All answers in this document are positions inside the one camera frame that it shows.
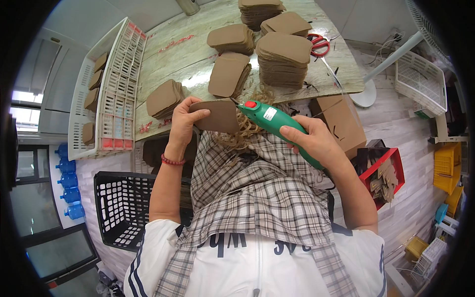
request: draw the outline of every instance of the yellow plastic crate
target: yellow plastic crate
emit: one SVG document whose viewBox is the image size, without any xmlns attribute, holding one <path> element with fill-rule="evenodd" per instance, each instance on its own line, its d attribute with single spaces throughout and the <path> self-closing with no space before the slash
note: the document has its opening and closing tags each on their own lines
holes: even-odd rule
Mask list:
<svg viewBox="0 0 475 297">
<path fill-rule="evenodd" d="M 460 180 L 461 167 L 462 165 L 455 166 L 454 175 L 452 176 L 444 173 L 436 173 L 434 171 L 434 186 L 446 191 L 449 195 L 452 195 L 455 186 L 457 186 L 457 183 Z"/>
<path fill-rule="evenodd" d="M 414 261 L 416 262 L 419 258 L 420 255 L 422 255 L 422 252 L 429 246 L 429 244 L 425 241 L 423 241 L 421 238 L 415 236 L 411 242 L 406 246 L 406 255 L 405 258 L 409 262 Z"/>
<path fill-rule="evenodd" d="M 434 173 L 454 175 L 454 167 L 461 163 L 460 142 L 448 143 L 434 153 Z"/>
<path fill-rule="evenodd" d="M 451 195 L 446 198 L 445 203 L 448 204 L 447 215 L 451 218 L 454 217 L 455 211 L 457 210 L 457 205 L 460 197 L 462 196 L 463 187 L 455 187 Z"/>
</svg>

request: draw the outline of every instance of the zipper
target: zipper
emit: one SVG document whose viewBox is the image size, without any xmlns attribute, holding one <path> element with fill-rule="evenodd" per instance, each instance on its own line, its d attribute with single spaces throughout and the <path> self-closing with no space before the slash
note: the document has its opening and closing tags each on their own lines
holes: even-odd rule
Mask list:
<svg viewBox="0 0 475 297">
<path fill-rule="evenodd" d="M 262 275 L 262 240 L 261 236 L 256 234 L 257 242 L 257 288 L 252 290 L 252 297 L 259 297 L 261 290 L 261 275 Z"/>
</svg>

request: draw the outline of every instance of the red power button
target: red power button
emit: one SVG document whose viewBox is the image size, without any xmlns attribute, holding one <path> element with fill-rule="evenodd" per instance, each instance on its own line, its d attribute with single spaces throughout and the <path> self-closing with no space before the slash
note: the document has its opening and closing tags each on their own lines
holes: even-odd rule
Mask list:
<svg viewBox="0 0 475 297">
<path fill-rule="evenodd" d="M 249 107 L 249 108 L 254 108 L 257 106 L 257 103 L 254 101 L 247 101 L 246 103 L 244 103 L 244 106 Z"/>
</svg>

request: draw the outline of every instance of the red plastic crate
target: red plastic crate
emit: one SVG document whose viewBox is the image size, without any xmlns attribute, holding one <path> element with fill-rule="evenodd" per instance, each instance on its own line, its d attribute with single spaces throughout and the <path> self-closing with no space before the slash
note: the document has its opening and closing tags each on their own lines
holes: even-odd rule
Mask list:
<svg viewBox="0 0 475 297">
<path fill-rule="evenodd" d="M 360 175 L 360 180 L 364 183 L 368 191 L 370 192 L 370 183 L 371 183 L 371 175 L 375 173 L 378 168 L 383 164 L 387 159 L 391 158 L 394 169 L 396 170 L 396 177 L 399 181 L 398 185 L 394 189 L 394 194 L 404 185 L 404 170 L 402 169 L 402 161 L 401 155 L 399 154 L 399 149 L 397 147 L 390 148 L 379 160 L 376 161 L 370 168 L 368 168 L 362 175 Z M 376 209 L 380 209 L 386 202 L 382 201 L 375 201 Z"/>
</svg>

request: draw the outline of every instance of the blue water jug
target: blue water jug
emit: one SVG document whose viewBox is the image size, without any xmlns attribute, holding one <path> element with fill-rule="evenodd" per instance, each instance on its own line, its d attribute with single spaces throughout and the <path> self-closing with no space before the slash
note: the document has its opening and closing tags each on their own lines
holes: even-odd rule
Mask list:
<svg viewBox="0 0 475 297">
<path fill-rule="evenodd" d="M 77 176 L 75 173 L 62 174 L 58 183 L 62 184 L 65 189 L 77 187 Z"/>
<path fill-rule="evenodd" d="M 67 144 L 60 144 L 58 149 L 55 151 L 59 155 L 59 158 L 67 159 Z"/>
<path fill-rule="evenodd" d="M 75 173 L 76 161 L 69 161 L 67 158 L 62 158 L 61 160 L 59 160 L 59 164 L 56 165 L 56 168 L 59 168 L 61 173 Z"/>
<path fill-rule="evenodd" d="M 68 206 L 67 209 L 64 210 L 64 216 L 69 216 L 72 220 L 82 218 L 85 215 L 86 212 L 84 211 L 84 207 L 81 204 Z"/>
<path fill-rule="evenodd" d="M 59 197 L 64 199 L 66 203 L 81 201 L 81 193 L 79 192 L 78 188 L 65 189 L 63 191 L 63 195 Z"/>
</svg>

